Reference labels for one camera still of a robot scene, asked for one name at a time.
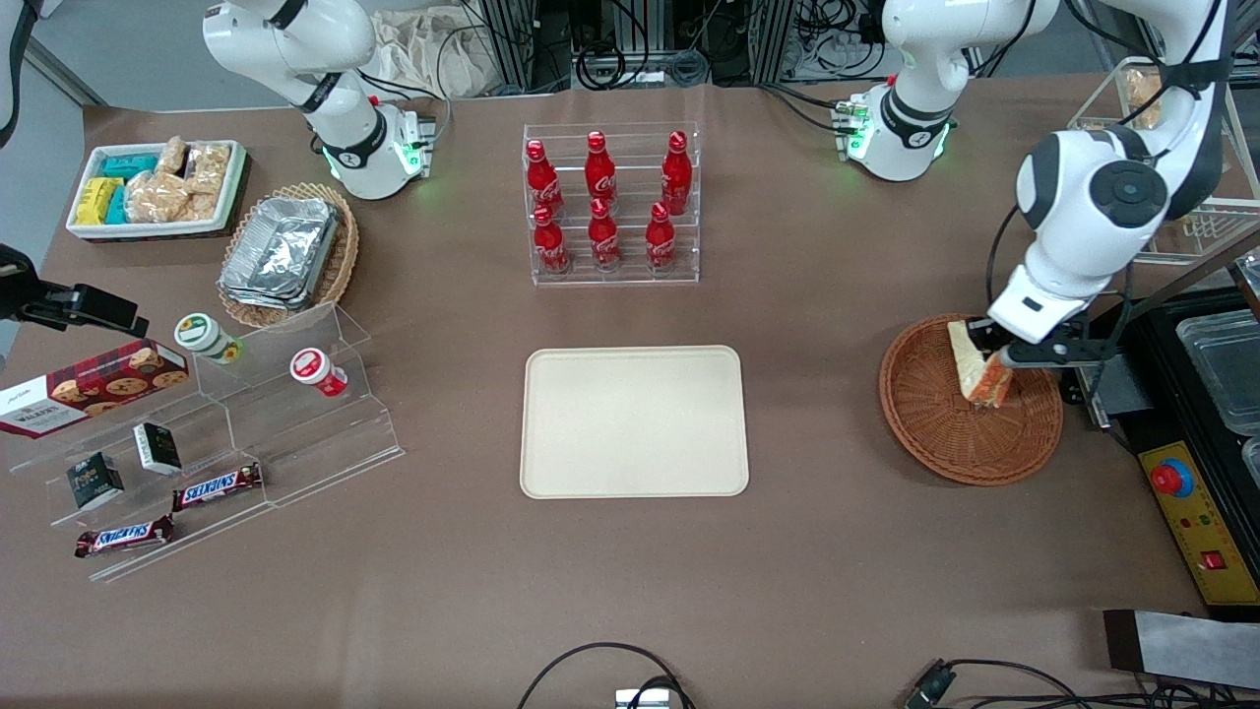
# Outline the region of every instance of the teal package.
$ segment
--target teal package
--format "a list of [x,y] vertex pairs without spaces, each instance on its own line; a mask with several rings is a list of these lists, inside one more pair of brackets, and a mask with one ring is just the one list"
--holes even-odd
[[125,224],[127,223],[127,188],[120,186],[113,190],[113,195],[110,196],[110,210],[105,213],[105,223],[107,224]]
[[115,155],[101,164],[101,176],[131,179],[158,166],[158,155]]

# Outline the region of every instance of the white tray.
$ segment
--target white tray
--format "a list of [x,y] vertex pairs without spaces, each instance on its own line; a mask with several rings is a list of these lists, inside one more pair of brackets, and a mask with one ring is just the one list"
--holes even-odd
[[747,485],[735,349],[539,349],[525,364],[529,497],[730,497]]
[[241,173],[244,170],[246,150],[236,140],[195,140],[189,146],[195,145],[227,145],[232,149],[228,157],[227,174],[223,176],[223,189],[219,190],[219,201],[214,207],[214,215],[209,219],[195,222],[168,222],[164,224],[77,224],[74,212],[81,199],[87,180],[101,174],[101,164],[106,157],[115,155],[135,155],[161,152],[164,142],[137,142],[132,145],[103,145],[93,147],[87,156],[87,166],[79,175],[78,188],[74,190],[74,200],[71,201],[71,210],[66,214],[66,229],[84,241],[132,241],[155,238],[186,238],[193,235],[212,235],[213,232],[222,230],[228,218],[232,215],[232,207],[236,203],[237,186],[241,184]]

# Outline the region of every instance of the emergency stop button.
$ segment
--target emergency stop button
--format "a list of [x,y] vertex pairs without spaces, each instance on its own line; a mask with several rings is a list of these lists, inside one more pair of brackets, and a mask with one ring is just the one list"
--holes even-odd
[[1194,492],[1194,476],[1177,458],[1166,458],[1150,471],[1150,485],[1164,495],[1189,497]]

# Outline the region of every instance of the red button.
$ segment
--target red button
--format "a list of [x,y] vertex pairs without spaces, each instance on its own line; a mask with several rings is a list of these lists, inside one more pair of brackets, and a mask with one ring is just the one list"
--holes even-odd
[[1220,552],[1205,552],[1203,553],[1203,568],[1208,572],[1216,572],[1225,568],[1225,557],[1221,557]]
[[1177,468],[1159,465],[1150,471],[1150,485],[1164,495],[1177,495],[1181,492],[1182,479]]

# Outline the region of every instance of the snickers bar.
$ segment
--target snickers bar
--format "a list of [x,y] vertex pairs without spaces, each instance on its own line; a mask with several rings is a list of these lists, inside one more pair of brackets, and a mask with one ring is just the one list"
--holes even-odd
[[175,525],[170,515],[165,515],[152,523],[144,525],[131,525],[107,531],[88,531],[79,535],[74,545],[74,555],[79,559],[110,552],[111,549],[125,549],[134,547],[147,547],[150,544],[166,544],[175,538]]
[[251,463],[232,471],[226,476],[219,476],[200,485],[194,485],[188,490],[173,491],[171,497],[174,500],[171,502],[170,511],[179,513],[185,508],[200,505],[202,502],[209,502],[210,500],[223,497],[229,492],[236,492],[247,487],[257,487],[260,485],[262,485],[262,468],[257,463]]

